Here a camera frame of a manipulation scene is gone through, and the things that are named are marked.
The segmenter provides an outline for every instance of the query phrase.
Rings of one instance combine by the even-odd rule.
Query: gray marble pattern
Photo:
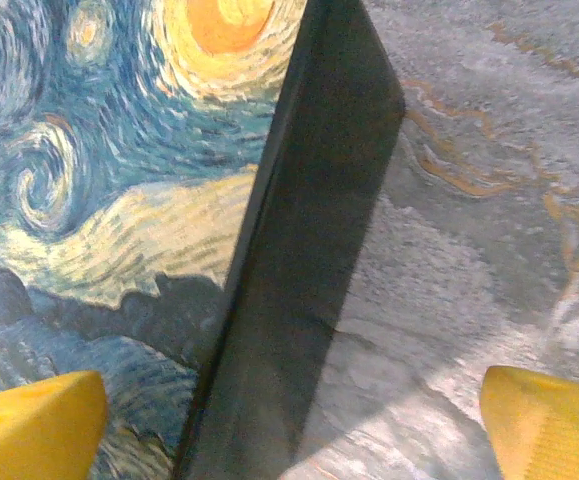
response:
[[[365,5],[408,112],[283,478],[499,479],[487,367],[579,380],[579,2]]]

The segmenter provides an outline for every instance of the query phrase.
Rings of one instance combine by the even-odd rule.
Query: painted swirl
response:
[[[248,169],[192,188],[135,187],[49,244],[36,232],[0,227],[0,266],[25,285],[112,308],[127,290],[158,295],[159,272],[222,284],[254,176]]]
[[[77,213],[76,192],[88,177],[88,168],[79,159],[73,131],[59,118],[49,120],[33,125],[10,149],[20,152],[24,165],[28,156],[42,154],[39,165],[25,166],[18,175],[15,197],[32,230],[60,235],[69,230]]]
[[[40,0],[0,2],[0,142],[33,113],[44,85],[50,34]]]

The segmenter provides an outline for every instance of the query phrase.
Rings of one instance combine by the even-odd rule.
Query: yellow moon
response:
[[[147,24],[169,95],[247,99],[279,90],[307,0],[154,0]]]

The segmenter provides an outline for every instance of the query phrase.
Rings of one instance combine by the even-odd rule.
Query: starry night painting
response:
[[[98,370],[165,479],[306,0],[0,0],[0,391]]]

